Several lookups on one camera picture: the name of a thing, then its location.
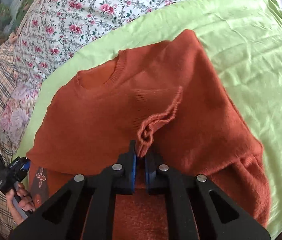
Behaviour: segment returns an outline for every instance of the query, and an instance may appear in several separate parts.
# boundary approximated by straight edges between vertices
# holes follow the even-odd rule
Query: orange sweater
[[[74,174],[98,174],[115,163],[132,139],[139,156],[152,144],[168,165],[209,176],[266,225],[270,192],[262,145],[193,31],[120,51],[61,87],[27,154],[30,181],[46,183],[52,195]],[[40,190],[37,196],[40,203]],[[116,210],[113,239],[167,239],[163,197],[140,188],[118,196]]]

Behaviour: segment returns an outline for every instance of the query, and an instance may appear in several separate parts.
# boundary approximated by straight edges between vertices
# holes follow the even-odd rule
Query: silver screw
[[[203,174],[199,174],[197,176],[197,180],[200,181],[200,182],[205,182],[207,180],[207,177],[204,176]]]
[[[169,169],[169,166],[166,165],[166,164],[161,164],[161,165],[159,166],[159,170],[160,170],[160,171],[167,171],[168,169]]]
[[[84,176],[82,174],[77,174],[77,175],[74,176],[74,180],[76,182],[83,181],[84,180]]]
[[[120,171],[120,170],[122,169],[122,165],[119,164],[119,163],[113,164],[113,165],[112,165],[112,169],[113,169],[114,171]]]

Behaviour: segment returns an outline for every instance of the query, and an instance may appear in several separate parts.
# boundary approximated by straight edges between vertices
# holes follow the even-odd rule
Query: green fabric
[[[119,50],[196,32],[231,99],[264,145],[272,208],[267,227],[282,231],[282,12],[270,0],[189,0],[142,16],[88,44],[42,84],[18,155],[33,146],[57,90],[78,70],[98,66]]]

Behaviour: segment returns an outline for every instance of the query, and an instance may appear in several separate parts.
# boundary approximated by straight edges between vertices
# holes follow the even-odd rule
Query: floral fabric
[[[30,90],[37,90],[42,81],[84,45],[141,15],[178,1],[182,0],[35,1],[15,48],[18,87],[25,85],[29,89],[25,94],[30,95],[34,105],[36,96],[33,97],[34,92]],[[20,129],[26,128],[33,110],[33,107],[23,108],[24,105],[19,103],[24,100],[20,99],[20,94],[23,93],[13,94],[13,103],[2,114],[5,117],[0,118],[1,137],[4,140],[10,138],[15,147],[23,134]],[[13,121],[15,115],[11,119],[13,113],[20,114],[18,122]]]

